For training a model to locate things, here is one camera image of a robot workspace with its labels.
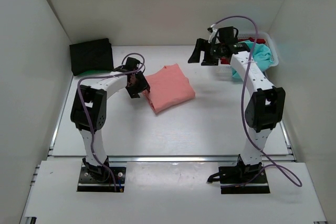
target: black folded fabric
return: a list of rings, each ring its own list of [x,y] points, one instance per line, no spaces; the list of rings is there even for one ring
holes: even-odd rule
[[[70,57],[74,76],[88,70],[114,69],[112,47],[108,38],[70,45]]]

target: white basket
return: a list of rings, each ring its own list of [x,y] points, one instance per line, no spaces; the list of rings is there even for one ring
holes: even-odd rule
[[[255,34],[256,33],[253,31],[243,32],[243,33],[238,34],[238,39],[244,39],[244,40],[247,40],[248,38],[254,39]],[[269,49],[272,52],[271,59],[273,60],[273,64],[270,65],[270,67],[275,67],[276,65],[278,65],[279,64],[278,55],[277,55],[277,52],[275,51],[274,44],[271,38],[269,37],[268,33],[264,31],[260,31],[258,39],[264,39],[266,41],[265,45],[269,47]]]
[[[244,39],[247,40],[249,38],[255,38],[255,32],[254,31],[245,31],[242,33],[238,34],[238,39]],[[259,32],[259,39],[264,39],[266,41],[265,45],[267,47],[269,47],[269,49],[271,50],[272,53],[272,60],[273,60],[273,64],[270,65],[270,67],[275,67],[277,64],[279,64],[279,60],[278,60],[278,55],[277,52],[275,51],[274,48],[274,44],[271,40],[271,38],[269,37],[268,33],[264,32],[264,31],[260,31]],[[230,65],[226,65],[226,64],[219,64],[218,67],[216,68],[215,73],[217,74],[218,77],[231,77],[232,76],[232,68]]]

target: red object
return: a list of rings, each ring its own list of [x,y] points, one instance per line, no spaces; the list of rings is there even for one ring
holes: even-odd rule
[[[249,37],[248,39],[239,39],[238,41],[241,42],[241,41],[245,41],[245,40],[249,40],[251,42],[254,42],[254,39]],[[257,39],[257,43],[258,44],[266,44],[266,41],[264,39]]]
[[[221,61],[221,63],[220,64],[226,64],[226,65],[229,65],[230,64],[230,62],[227,60],[227,59],[225,59],[225,58],[221,58],[220,59]]]

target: white wall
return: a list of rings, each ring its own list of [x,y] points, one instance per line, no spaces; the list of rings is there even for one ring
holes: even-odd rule
[[[270,28],[284,0],[50,0],[72,42],[108,37],[113,45],[192,45],[222,17],[241,14]],[[252,29],[238,20],[240,29]]]
[[[71,76],[46,0],[0,0],[0,223],[19,223]]]
[[[336,223],[335,14],[336,0],[286,0],[270,30],[280,55],[270,78],[286,90],[285,123],[330,223]]]

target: plastic basket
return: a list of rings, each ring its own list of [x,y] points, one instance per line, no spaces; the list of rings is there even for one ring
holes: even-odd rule
[[[243,32],[238,34],[238,39],[248,39],[248,38],[255,38],[255,32],[251,31],[251,32]],[[267,47],[269,47],[269,49],[272,52],[272,60],[273,60],[273,64],[270,65],[270,67],[275,67],[276,65],[279,64],[279,60],[278,60],[278,55],[277,52],[275,51],[274,48],[274,44],[271,40],[271,38],[269,37],[268,33],[264,32],[264,31],[260,31],[259,32],[259,36],[258,39],[264,39],[266,41],[265,45]]]

